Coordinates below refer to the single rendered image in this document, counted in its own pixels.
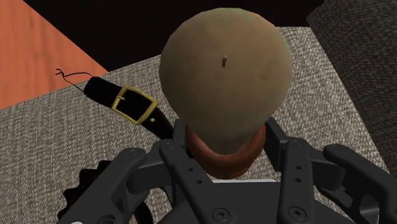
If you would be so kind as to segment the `black belt with gold buckle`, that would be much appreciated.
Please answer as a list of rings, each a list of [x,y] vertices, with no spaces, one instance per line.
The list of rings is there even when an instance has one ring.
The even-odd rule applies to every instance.
[[[158,101],[143,91],[128,85],[121,87],[93,75],[81,91],[135,126],[143,126],[159,139],[172,138],[174,128],[158,108]]]

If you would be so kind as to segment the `brown round fruit with stem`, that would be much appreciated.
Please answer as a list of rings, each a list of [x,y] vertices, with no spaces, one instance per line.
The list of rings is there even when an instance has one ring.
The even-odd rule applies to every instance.
[[[232,154],[281,105],[292,59],[273,24],[240,8],[203,11],[183,22],[161,55],[170,106],[214,152]]]

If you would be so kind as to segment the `black gear-shaped disc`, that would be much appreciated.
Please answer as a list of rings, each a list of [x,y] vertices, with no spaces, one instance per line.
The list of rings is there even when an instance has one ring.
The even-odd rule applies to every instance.
[[[110,160],[101,160],[96,169],[82,169],[80,171],[78,186],[75,188],[68,188],[63,192],[66,206],[57,213],[58,220],[68,212],[69,208],[76,202],[80,195],[95,181],[110,163]],[[151,211],[145,202],[142,202],[136,208],[134,217],[137,224],[154,224]]]

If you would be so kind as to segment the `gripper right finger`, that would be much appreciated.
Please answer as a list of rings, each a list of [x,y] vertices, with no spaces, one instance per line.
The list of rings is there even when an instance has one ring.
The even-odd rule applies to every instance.
[[[265,153],[281,173],[278,223],[314,224],[318,190],[355,224],[397,224],[397,178],[347,146],[319,151],[288,137],[274,118],[265,126]]]

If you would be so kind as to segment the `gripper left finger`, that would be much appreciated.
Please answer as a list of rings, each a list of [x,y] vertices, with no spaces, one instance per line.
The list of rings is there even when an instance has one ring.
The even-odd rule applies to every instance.
[[[122,150],[57,224],[130,224],[150,191],[162,189],[174,221],[164,224],[238,224],[238,217],[196,160],[186,153],[185,125],[172,139]]]

